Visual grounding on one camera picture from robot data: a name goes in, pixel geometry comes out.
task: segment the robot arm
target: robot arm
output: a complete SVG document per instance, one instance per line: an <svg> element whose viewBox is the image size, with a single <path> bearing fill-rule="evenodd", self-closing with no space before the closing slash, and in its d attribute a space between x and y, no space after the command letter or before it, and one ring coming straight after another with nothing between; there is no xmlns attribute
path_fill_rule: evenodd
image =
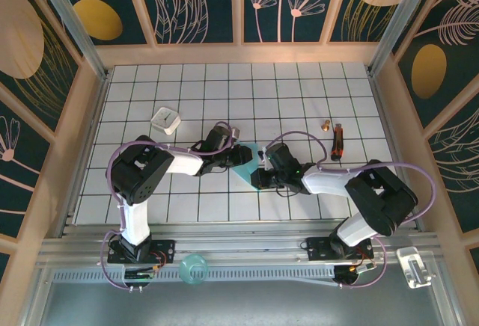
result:
<svg viewBox="0 0 479 326"><path fill-rule="evenodd" d="M318 169L314 163L300 164L286 144L266 151L273 169L257 169L251 183L258 189L284 188L302 194L327 193L351 199L359 210L330 235L331 248L346 256L354 247L377 233L390 236L418 204L418 198L388 168L356 173ZM371 160L367 165L377 164Z"/></svg>

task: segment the white clock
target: white clock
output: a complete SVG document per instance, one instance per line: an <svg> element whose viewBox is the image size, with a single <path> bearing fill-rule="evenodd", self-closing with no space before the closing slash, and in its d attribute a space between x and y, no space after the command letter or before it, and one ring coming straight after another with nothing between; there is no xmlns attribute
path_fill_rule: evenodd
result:
<svg viewBox="0 0 479 326"><path fill-rule="evenodd" d="M166 135L173 134L180 122L181 119L178 112L166 107L161 107L151 119L151 125Z"/></svg>

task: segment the metal bar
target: metal bar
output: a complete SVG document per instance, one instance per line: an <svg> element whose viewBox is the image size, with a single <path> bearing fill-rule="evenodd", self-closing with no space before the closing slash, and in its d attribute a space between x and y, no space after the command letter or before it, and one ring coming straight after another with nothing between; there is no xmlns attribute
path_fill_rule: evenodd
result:
<svg viewBox="0 0 479 326"><path fill-rule="evenodd" d="M67 26L76 44L83 52L83 55L90 62L95 73L102 80L105 79L105 67L101 61L97 50L91 38L87 35L83 24L73 10L73 6L70 0L50 0L53 7L61 17L63 23Z"/></svg>
<svg viewBox="0 0 479 326"><path fill-rule="evenodd" d="M372 77L377 76L381 70L420 2L421 0L402 0L397 6L370 63Z"/></svg>
<svg viewBox="0 0 479 326"><path fill-rule="evenodd" d="M58 216L54 223L55 227L49 233L52 237L61 237L67 217L76 207L76 201L78 200L82 188L86 165L93 149L93 141L99 125L98 121L101 117L103 102L106 98L106 92L108 91L111 78L112 74L108 73L105 81L99 88L97 88L97 92L95 93L93 99L95 106L88 115L85 115L85 119L91 120L91 122L86 131L84 131L84 135L80 138L83 148L75 162L74 170L77 170L77 173L75 173L75 176L70 180L70 184L67 188L67 196L64 199L62 207L58 208Z"/></svg>

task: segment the white grid tabletop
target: white grid tabletop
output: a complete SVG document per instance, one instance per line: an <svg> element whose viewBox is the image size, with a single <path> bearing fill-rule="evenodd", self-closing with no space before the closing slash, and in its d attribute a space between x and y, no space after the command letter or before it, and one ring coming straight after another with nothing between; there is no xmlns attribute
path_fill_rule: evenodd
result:
<svg viewBox="0 0 479 326"><path fill-rule="evenodd" d="M163 106L180 113L182 121L173 135L150 125ZM328 132L321 129L326 119L332 123ZM220 120L239 128L241 141L264 146L281 133L301 130L321 139L328 151L332 128L340 123L344 156L341 163L328 157L329 167L392 160L360 63L117 66L73 223L119 224L105 172L122 143L149 135L158 142L190 147ZM303 135L288 135L284 142L301 163L322 157L320 146ZM257 192L232 170L200 178L167 174L148 203L150 224L342 219L357 212L345 197Z"/></svg>

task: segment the white tile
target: white tile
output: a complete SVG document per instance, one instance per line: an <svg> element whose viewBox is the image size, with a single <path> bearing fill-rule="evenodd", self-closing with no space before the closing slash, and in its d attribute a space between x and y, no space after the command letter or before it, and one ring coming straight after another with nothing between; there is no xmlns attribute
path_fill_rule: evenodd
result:
<svg viewBox="0 0 479 326"><path fill-rule="evenodd" d="M213 168L213 172L204 174L200 178L201 193L225 193L228 192L228 172L221 172L221 168Z"/></svg>
<svg viewBox="0 0 479 326"><path fill-rule="evenodd" d="M325 79L324 89L327 97L331 96L350 96L346 79Z"/></svg>
<svg viewBox="0 0 479 326"><path fill-rule="evenodd" d="M132 97L133 83L111 83L107 102L129 101Z"/></svg>
<svg viewBox="0 0 479 326"><path fill-rule="evenodd" d="M222 118L218 120L203 120L203 140L207 138L208 134L215 127L215 125L218 122L222 122L222 121L228 122L228 119Z"/></svg>
<svg viewBox="0 0 479 326"><path fill-rule="evenodd" d="M323 143L324 147L326 148L326 160L323 162L323 164L337 164L339 166L339 162L334 162L331 160L331 150L332 150L332 139L323 139L319 137L321 143ZM316 142L316 141L310 141L309 142L310 147L311 147L311 153L313 154L313 162L318 163L319 160L324 158L324 150L323 148Z"/></svg>
<svg viewBox="0 0 479 326"><path fill-rule="evenodd" d="M120 144L97 144L91 157L90 167L108 167L113 152Z"/></svg>
<svg viewBox="0 0 479 326"><path fill-rule="evenodd" d="M140 135L150 135L150 122L127 122L122 142L134 141Z"/></svg>
<svg viewBox="0 0 479 326"><path fill-rule="evenodd" d="M230 194L230 221L250 221L258 219L257 193Z"/></svg>
<svg viewBox="0 0 479 326"><path fill-rule="evenodd" d="M151 126L150 129L150 138L153 139L157 143L166 143L166 144L173 144L174 139L177 137L176 130L171 135L166 135L163 131L155 129Z"/></svg>
<svg viewBox="0 0 479 326"><path fill-rule="evenodd" d="M228 81L207 81L204 91L205 99L227 99Z"/></svg>
<svg viewBox="0 0 479 326"><path fill-rule="evenodd" d="M76 216L76 224L104 224L110 196L83 196Z"/></svg>
<svg viewBox="0 0 479 326"><path fill-rule="evenodd" d="M120 225L120 210L118 209L118 202L113 197L110 199L106 223L108 225Z"/></svg>
<svg viewBox="0 0 479 326"><path fill-rule="evenodd" d="M377 159L381 162L392 162L391 151L386 139L364 139L367 160Z"/></svg>
<svg viewBox="0 0 479 326"><path fill-rule="evenodd" d="M201 140L201 120L182 120L177 128L176 142L195 143Z"/></svg>
<svg viewBox="0 0 479 326"><path fill-rule="evenodd" d="M373 96L368 79L347 79L351 96Z"/></svg>
<svg viewBox="0 0 479 326"><path fill-rule="evenodd" d="M168 210L168 223L197 221L198 194L172 194Z"/></svg>
<svg viewBox="0 0 479 326"><path fill-rule="evenodd" d="M326 98L304 98L306 117L330 118Z"/></svg>
<svg viewBox="0 0 479 326"><path fill-rule="evenodd" d="M279 119L257 119L254 124L257 141L272 141L281 134Z"/></svg>
<svg viewBox="0 0 479 326"><path fill-rule="evenodd" d="M181 120L201 120L203 117L202 100L180 100Z"/></svg>
<svg viewBox="0 0 479 326"><path fill-rule="evenodd" d="M358 124L363 138L385 138L379 117L360 117L358 118Z"/></svg>
<svg viewBox="0 0 479 326"><path fill-rule="evenodd" d="M350 216L347 197L333 194L318 194L320 199L321 217L323 219L344 219Z"/></svg>
<svg viewBox="0 0 479 326"><path fill-rule="evenodd" d="M171 176L171 193L198 193L200 178L187 174L175 173Z"/></svg>
<svg viewBox="0 0 479 326"><path fill-rule="evenodd" d="M181 81L181 72L183 65L181 64L163 64L159 68L159 81L175 82Z"/></svg>
<svg viewBox="0 0 479 326"><path fill-rule="evenodd" d="M133 120L151 120L153 116L154 101L151 102L131 102L128 110L128 121Z"/></svg>
<svg viewBox="0 0 479 326"><path fill-rule="evenodd" d="M102 122L124 122L128 115L129 102L107 102Z"/></svg>
<svg viewBox="0 0 479 326"><path fill-rule="evenodd" d="M275 63L276 79L298 79L296 63Z"/></svg>
<svg viewBox="0 0 479 326"><path fill-rule="evenodd" d="M340 62L321 63L323 78L344 78L343 66Z"/></svg>
<svg viewBox="0 0 479 326"><path fill-rule="evenodd" d="M100 123L98 128L97 144L121 143L125 122Z"/></svg>
<svg viewBox="0 0 479 326"><path fill-rule="evenodd" d="M320 79L320 64L315 63L298 63L299 77L301 79Z"/></svg>
<svg viewBox="0 0 479 326"><path fill-rule="evenodd" d="M276 98L276 81L253 81L253 94L254 98Z"/></svg>
<svg viewBox="0 0 479 326"><path fill-rule="evenodd" d="M287 197L276 193L260 193L261 220L290 220L290 208Z"/></svg>
<svg viewBox="0 0 479 326"><path fill-rule="evenodd" d="M298 118L298 119L281 119L281 130L283 133L285 132L292 132L293 130L299 130L300 132L307 132L308 129L306 128L306 119L305 118ZM283 137L284 140L307 140L307 135L302 134L291 134L286 135Z"/></svg>
<svg viewBox="0 0 479 326"><path fill-rule="evenodd" d="M201 194L199 221L228 221L228 194Z"/></svg>
<svg viewBox="0 0 479 326"><path fill-rule="evenodd" d="M230 64L229 79L231 81L251 79L251 64L249 63Z"/></svg>
<svg viewBox="0 0 479 326"><path fill-rule="evenodd" d="M116 66L113 72L112 82L133 82L135 81L137 66Z"/></svg>
<svg viewBox="0 0 479 326"><path fill-rule="evenodd" d="M222 119L228 117L228 101L226 99L205 100L203 119Z"/></svg>
<svg viewBox="0 0 479 326"><path fill-rule="evenodd" d="M204 64L184 64L183 65L183 81L204 81L205 66Z"/></svg>
<svg viewBox="0 0 479 326"><path fill-rule="evenodd" d="M253 79L275 79L273 63L253 63Z"/></svg>
<svg viewBox="0 0 479 326"><path fill-rule="evenodd" d="M153 192L153 194L168 194L170 192L170 184L171 184L171 174L167 173L159 181L159 184L155 188L155 191Z"/></svg>
<svg viewBox="0 0 479 326"><path fill-rule="evenodd" d="M341 163L362 163L366 162L364 147L359 139L345 139L344 151Z"/></svg>
<svg viewBox="0 0 479 326"><path fill-rule="evenodd" d="M303 98L326 96L322 79L301 79L299 82Z"/></svg>
<svg viewBox="0 0 479 326"><path fill-rule="evenodd" d="M252 98L253 87L251 81L229 81L229 98Z"/></svg>
<svg viewBox="0 0 479 326"><path fill-rule="evenodd" d="M297 194L290 197L292 220L320 219L320 205L316 195Z"/></svg>
<svg viewBox="0 0 479 326"><path fill-rule="evenodd" d="M179 81L161 81L158 83L156 100L168 100L180 98L181 82Z"/></svg>
<svg viewBox="0 0 479 326"><path fill-rule="evenodd" d="M276 84L279 98L301 97L301 87L298 79L278 80Z"/></svg>
<svg viewBox="0 0 479 326"><path fill-rule="evenodd" d="M252 119L235 119L230 122L231 128L239 129L240 141L254 140L254 120Z"/></svg>
<svg viewBox="0 0 479 326"><path fill-rule="evenodd" d="M333 139L334 136L332 134L331 124L329 124L329 131L325 132L323 130L323 124L326 121L326 118L306 118L306 123L308 124L308 132L320 140Z"/></svg>
<svg viewBox="0 0 479 326"><path fill-rule="evenodd" d="M290 149L291 155L301 164L311 162L311 149L308 141L287 141L286 145Z"/></svg>
<svg viewBox="0 0 479 326"><path fill-rule="evenodd" d="M253 118L253 99L230 99L229 102L230 119Z"/></svg>
<svg viewBox="0 0 479 326"><path fill-rule="evenodd" d="M227 81L228 64L207 64L207 81Z"/></svg>
<svg viewBox="0 0 479 326"><path fill-rule="evenodd" d="M278 118L278 100L277 99L255 99L254 100L255 118Z"/></svg>
<svg viewBox="0 0 479 326"><path fill-rule="evenodd" d="M135 82L157 82L159 66L138 66Z"/></svg>
<svg viewBox="0 0 479 326"><path fill-rule="evenodd" d="M151 195L148 198L148 224L164 224L168 216L169 195Z"/></svg>
<svg viewBox="0 0 479 326"><path fill-rule="evenodd" d="M279 114L281 118L300 118L305 116L301 98L280 98Z"/></svg>
<svg viewBox="0 0 479 326"><path fill-rule="evenodd" d="M235 191L256 191L251 184L246 182L243 178L241 178L238 174L234 172L234 170L229 170L230 173L230 192Z"/></svg>
<svg viewBox="0 0 479 326"><path fill-rule="evenodd" d="M359 128L358 128L358 123L356 122L356 118L333 117L331 121L330 131L334 129L336 124L341 124L341 127L343 128L343 139L360 139L361 138L361 135L359 134Z"/></svg>
<svg viewBox="0 0 479 326"><path fill-rule="evenodd" d="M182 81L180 99L203 99L204 81Z"/></svg>
<svg viewBox="0 0 479 326"><path fill-rule="evenodd" d="M354 112L357 117L377 117L379 113L377 111L376 103L373 97L356 97L352 98L354 105Z"/></svg>
<svg viewBox="0 0 479 326"><path fill-rule="evenodd" d="M110 195L106 183L106 169L88 169L87 182L83 194L86 195Z"/></svg>
<svg viewBox="0 0 479 326"><path fill-rule="evenodd" d="M135 86L133 87L132 100L155 100L155 95L155 81L135 83Z"/></svg>
<svg viewBox="0 0 479 326"><path fill-rule="evenodd" d="M347 78L367 78L366 69L363 63L347 62L343 63L343 68Z"/></svg>
<svg viewBox="0 0 479 326"><path fill-rule="evenodd" d="M354 117L351 98L328 98L331 117Z"/></svg>

